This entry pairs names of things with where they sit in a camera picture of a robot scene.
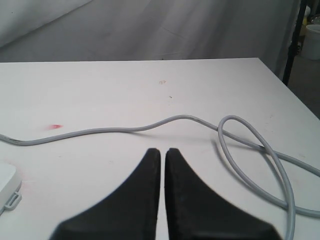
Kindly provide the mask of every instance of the white bucket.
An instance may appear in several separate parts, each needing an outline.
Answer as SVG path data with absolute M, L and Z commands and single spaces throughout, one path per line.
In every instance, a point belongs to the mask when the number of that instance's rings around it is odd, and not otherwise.
M 306 26 L 306 36 L 303 43 L 301 56 L 310 60 L 320 60 L 320 25 Z

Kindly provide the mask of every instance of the red stain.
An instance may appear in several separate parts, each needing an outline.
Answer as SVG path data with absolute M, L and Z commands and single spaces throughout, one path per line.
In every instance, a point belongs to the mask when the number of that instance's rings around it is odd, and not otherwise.
M 49 129 L 59 129 L 59 128 L 62 128 L 63 126 L 62 125 L 59 125 L 59 124 L 52 124 L 49 126 Z

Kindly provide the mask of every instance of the gray floor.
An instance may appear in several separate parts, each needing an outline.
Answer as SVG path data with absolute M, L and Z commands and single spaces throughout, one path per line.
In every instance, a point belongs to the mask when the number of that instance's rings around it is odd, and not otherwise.
M 288 87 L 320 119 L 320 60 L 296 56 Z

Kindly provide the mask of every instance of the white table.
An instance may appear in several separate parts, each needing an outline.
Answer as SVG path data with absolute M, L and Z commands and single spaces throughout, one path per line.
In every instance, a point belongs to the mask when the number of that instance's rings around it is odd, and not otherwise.
M 213 124 L 226 115 L 249 121 L 280 152 L 320 168 L 320 121 L 257 58 L 0 64 L 0 133 L 20 140 L 98 127 L 135 127 L 190 114 Z M 63 127 L 51 129 L 51 125 Z M 256 142 L 243 126 L 226 130 Z M 115 190 L 147 148 L 178 148 L 218 194 L 275 226 L 286 212 L 239 183 L 223 164 L 217 133 L 179 120 L 139 134 L 105 133 L 19 147 L 0 142 L 0 161 L 22 176 L 22 201 L 0 216 L 0 239 L 48 239 L 59 222 Z M 227 140 L 249 177 L 283 194 L 260 153 Z M 320 179 L 283 162 L 298 206 L 320 210 Z M 168 239 L 164 189 L 156 239 Z M 295 240 L 319 239 L 320 220 L 297 215 Z

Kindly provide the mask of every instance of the white device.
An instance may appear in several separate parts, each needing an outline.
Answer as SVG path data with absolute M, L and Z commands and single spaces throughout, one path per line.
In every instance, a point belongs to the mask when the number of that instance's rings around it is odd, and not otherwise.
M 15 166 L 0 162 L 0 215 L 5 210 L 15 209 L 20 202 L 21 183 Z

